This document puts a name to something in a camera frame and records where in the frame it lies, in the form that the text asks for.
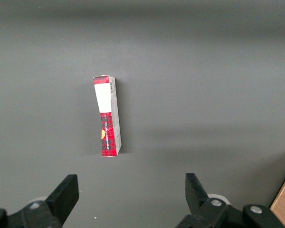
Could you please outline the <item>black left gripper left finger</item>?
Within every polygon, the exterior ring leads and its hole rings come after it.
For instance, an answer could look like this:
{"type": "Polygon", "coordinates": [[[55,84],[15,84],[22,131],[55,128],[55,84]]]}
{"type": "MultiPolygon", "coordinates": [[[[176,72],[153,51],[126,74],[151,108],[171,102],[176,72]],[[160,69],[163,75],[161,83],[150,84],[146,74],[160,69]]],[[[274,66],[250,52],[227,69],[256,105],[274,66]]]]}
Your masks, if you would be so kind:
{"type": "Polygon", "coordinates": [[[69,174],[45,200],[35,200],[11,215],[0,208],[0,228],[61,228],[78,199],[78,177],[69,174]]]}

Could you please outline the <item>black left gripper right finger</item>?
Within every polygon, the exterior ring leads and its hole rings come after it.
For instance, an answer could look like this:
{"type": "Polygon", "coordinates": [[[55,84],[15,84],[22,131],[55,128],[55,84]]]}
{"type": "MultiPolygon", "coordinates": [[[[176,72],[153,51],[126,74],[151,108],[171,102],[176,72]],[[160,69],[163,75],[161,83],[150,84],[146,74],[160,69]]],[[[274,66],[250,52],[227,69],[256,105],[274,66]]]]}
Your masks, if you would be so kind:
{"type": "Polygon", "coordinates": [[[238,210],[217,197],[209,197],[194,173],[185,178],[185,197],[190,209],[178,228],[283,228],[267,207],[248,204],[238,210]]]}

